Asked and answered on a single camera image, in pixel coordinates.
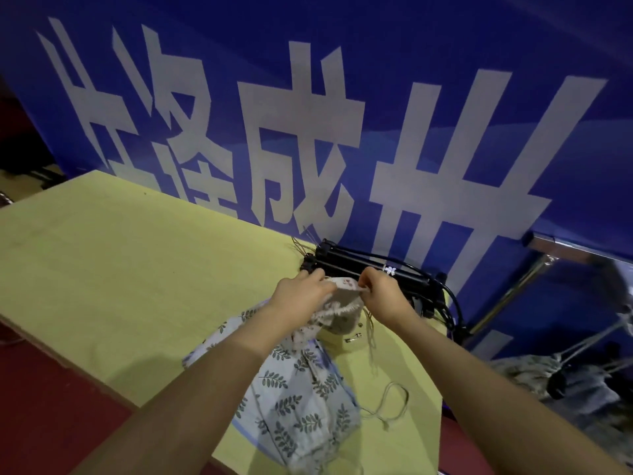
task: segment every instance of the person's left hand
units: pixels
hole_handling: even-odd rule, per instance
[[[275,323],[281,324],[286,334],[305,326],[326,295],[336,290],[335,283],[324,278],[323,269],[316,269],[311,274],[302,270],[295,278],[279,280],[266,308],[274,313]]]

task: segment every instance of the black device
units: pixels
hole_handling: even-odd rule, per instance
[[[463,322],[462,309],[453,292],[446,286],[445,273],[440,272],[431,276],[426,271],[396,258],[342,247],[327,239],[321,241],[314,254],[305,255],[301,264],[301,270],[310,273],[316,269],[323,269],[328,277],[355,279],[360,277],[366,267],[385,271],[396,279],[400,290],[412,307],[428,319],[436,317],[436,313],[439,313],[441,321],[446,325],[453,340],[459,344],[463,342],[467,330]],[[457,321],[446,306],[445,291],[453,300]]]

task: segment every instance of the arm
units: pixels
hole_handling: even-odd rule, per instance
[[[266,357],[336,289],[324,275],[302,271],[281,280],[266,306],[132,415],[73,473],[199,474]]]
[[[398,282],[367,268],[363,300],[420,360],[463,429],[499,474],[628,474],[589,438],[430,327]]]

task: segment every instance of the wooden tabletop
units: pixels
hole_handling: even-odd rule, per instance
[[[286,235],[92,172],[0,210],[0,315],[140,407],[181,373],[184,355],[300,261]],[[366,342],[325,343],[363,407],[375,408],[391,381],[411,394],[389,431],[363,421],[330,472],[436,473],[441,398],[413,353],[379,324],[373,367]],[[402,401],[392,390],[385,414]],[[232,426],[213,456],[240,474],[284,473]]]

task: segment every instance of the person's right arm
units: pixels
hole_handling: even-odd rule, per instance
[[[407,344],[498,474],[630,475],[589,438],[411,308],[395,279],[370,267],[359,284],[372,315]]]

